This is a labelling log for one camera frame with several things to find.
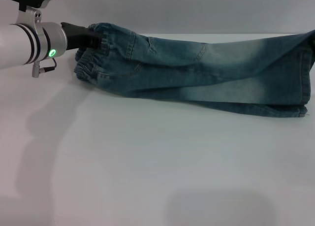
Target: black band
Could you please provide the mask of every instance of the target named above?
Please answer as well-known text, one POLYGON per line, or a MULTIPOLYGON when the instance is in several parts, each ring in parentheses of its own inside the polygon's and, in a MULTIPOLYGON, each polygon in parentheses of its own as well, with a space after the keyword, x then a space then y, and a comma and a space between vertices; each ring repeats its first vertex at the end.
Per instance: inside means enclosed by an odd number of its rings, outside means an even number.
POLYGON ((51 50, 51 43, 50 43, 49 35, 48 35, 47 31, 44 28, 43 28, 43 31, 44 31, 44 34, 45 34, 46 39, 47 39, 48 49, 47 49, 47 54, 46 54, 45 58, 42 59, 42 61, 47 59, 47 57, 49 56, 49 52, 51 50))
POLYGON ((32 28, 30 28, 26 24, 21 24, 21 25, 23 25, 23 26, 27 27, 28 29, 30 29, 30 31, 34 34, 34 37, 35 37, 35 40, 36 40, 36 43, 37 43, 37 54, 35 56, 35 59, 29 63, 29 64, 32 64, 38 59, 38 57, 40 55, 40 41, 39 41, 37 33, 32 28))
POLYGON ((29 32, 26 28, 24 28, 23 26, 21 26, 21 25, 19 25, 19 24, 13 24, 13 25, 16 25, 16 26, 22 28, 23 31, 25 31, 25 33, 28 35, 28 37, 29 37, 29 39, 30 39, 30 43, 31 43, 31 56, 30 56, 29 60, 25 63, 25 65, 27 65, 27 64, 30 63, 30 61, 31 61, 32 58, 34 57, 35 45, 34 45, 33 38, 32 38, 32 36, 31 36, 30 32, 29 32))
POLYGON ((19 4, 19 10, 20 11, 26 12, 26 8, 27 8, 26 4, 22 4, 22 3, 19 4))

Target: white table surface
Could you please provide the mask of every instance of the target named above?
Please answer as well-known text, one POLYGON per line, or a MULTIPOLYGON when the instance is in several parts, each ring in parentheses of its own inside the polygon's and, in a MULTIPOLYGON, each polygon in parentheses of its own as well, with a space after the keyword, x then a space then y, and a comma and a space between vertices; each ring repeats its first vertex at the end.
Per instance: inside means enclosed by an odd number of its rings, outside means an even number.
POLYGON ((122 98, 73 57, 0 70, 0 226, 315 225, 315 97, 300 119, 122 98))

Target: green led light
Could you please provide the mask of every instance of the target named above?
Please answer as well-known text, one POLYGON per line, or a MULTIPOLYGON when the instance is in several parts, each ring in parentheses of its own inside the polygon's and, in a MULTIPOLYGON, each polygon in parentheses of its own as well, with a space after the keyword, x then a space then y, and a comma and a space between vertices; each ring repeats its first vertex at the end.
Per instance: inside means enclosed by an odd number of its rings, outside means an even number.
POLYGON ((56 54, 56 50, 51 50, 49 52, 49 57, 53 57, 56 54))

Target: pant leg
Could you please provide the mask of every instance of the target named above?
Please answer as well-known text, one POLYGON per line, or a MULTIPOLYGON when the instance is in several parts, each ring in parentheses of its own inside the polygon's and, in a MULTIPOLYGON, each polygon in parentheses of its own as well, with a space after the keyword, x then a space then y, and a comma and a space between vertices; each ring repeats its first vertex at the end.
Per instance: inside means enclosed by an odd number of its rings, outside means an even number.
POLYGON ((231 111, 236 103, 300 105, 309 100, 314 56, 308 39, 313 33, 205 44, 148 38, 111 24, 93 29, 103 33, 102 49, 87 50, 76 73, 110 92, 230 102, 231 111))
POLYGON ((264 105, 208 101, 191 101, 189 103, 232 113, 273 118, 301 118, 305 117, 307 113, 307 108, 304 105, 264 105))

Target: jeans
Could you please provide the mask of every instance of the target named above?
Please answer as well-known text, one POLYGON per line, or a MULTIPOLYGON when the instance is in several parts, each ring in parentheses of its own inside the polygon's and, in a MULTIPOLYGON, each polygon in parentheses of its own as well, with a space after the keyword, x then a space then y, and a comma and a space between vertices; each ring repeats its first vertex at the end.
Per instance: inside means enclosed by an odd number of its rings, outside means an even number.
POLYGON ((80 80, 125 97, 189 102, 267 117, 304 117, 313 35, 207 44, 145 37, 108 23, 101 49, 80 48, 80 80))

